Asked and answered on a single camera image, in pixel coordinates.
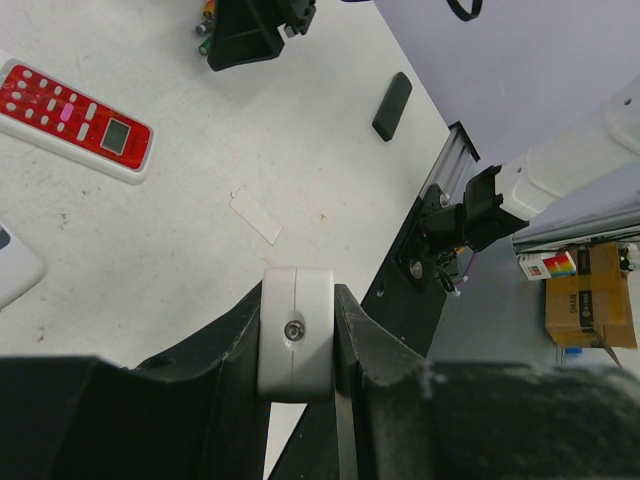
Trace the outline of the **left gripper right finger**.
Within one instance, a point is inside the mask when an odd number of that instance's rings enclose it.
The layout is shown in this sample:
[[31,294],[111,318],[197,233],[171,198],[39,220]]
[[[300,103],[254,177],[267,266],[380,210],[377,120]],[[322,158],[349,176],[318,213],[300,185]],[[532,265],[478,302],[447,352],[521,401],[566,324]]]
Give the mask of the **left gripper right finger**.
[[432,362],[335,288],[343,479],[635,479],[639,382],[606,365]]

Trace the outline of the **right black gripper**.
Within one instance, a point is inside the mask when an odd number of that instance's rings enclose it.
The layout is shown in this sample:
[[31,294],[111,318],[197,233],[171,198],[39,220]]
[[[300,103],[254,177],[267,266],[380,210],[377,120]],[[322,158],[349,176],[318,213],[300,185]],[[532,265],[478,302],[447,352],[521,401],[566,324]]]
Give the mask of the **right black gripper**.
[[228,68],[277,58],[287,38],[305,35],[316,13],[314,0],[220,0],[216,2],[209,67]]

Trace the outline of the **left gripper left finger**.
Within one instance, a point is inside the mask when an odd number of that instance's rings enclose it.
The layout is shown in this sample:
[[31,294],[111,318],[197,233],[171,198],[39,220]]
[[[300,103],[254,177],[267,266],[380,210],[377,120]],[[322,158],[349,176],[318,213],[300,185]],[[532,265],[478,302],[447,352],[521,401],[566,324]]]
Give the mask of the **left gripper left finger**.
[[261,291],[138,367],[1,361],[5,479],[259,479],[270,406],[256,387]]

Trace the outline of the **green battery bottom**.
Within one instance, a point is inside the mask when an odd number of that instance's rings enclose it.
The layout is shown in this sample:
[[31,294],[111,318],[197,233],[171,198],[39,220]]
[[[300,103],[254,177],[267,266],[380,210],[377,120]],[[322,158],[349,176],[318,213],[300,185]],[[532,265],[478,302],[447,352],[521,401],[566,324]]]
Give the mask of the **green battery bottom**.
[[209,44],[203,43],[199,46],[199,53],[202,56],[207,56],[210,52],[210,49],[211,49],[211,46]]

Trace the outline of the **slim white remote control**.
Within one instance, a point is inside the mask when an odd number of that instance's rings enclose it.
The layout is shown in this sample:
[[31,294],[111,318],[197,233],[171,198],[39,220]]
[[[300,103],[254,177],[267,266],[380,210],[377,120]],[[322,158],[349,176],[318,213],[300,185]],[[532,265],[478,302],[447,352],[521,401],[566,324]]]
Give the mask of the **slim white remote control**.
[[313,403],[333,391],[334,273],[269,268],[261,282],[257,393],[277,403]]

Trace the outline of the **black remote control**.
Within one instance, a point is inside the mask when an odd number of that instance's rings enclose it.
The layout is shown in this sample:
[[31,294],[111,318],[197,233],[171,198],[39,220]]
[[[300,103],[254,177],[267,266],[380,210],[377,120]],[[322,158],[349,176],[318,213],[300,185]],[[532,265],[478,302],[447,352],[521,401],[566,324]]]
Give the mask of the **black remote control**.
[[404,72],[394,75],[372,121],[374,131],[384,142],[394,137],[412,90]]

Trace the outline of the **white battery cover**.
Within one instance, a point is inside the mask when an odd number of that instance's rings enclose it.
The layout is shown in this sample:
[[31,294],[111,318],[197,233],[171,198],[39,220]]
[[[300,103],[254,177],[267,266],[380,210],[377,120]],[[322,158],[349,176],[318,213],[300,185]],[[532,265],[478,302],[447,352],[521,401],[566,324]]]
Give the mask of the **white battery cover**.
[[276,243],[282,226],[248,191],[232,193],[229,206],[271,246]]

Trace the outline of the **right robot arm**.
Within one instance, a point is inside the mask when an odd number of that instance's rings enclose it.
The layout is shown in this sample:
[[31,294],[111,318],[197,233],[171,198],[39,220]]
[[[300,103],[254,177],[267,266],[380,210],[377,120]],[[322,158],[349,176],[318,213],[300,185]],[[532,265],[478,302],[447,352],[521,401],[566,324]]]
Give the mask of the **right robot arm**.
[[[313,1],[212,1],[209,45],[214,71],[273,60],[287,37],[307,33]],[[436,256],[458,247],[475,252],[529,226],[556,201],[639,158],[639,81],[516,160],[471,178],[461,202],[424,205],[403,251]]]

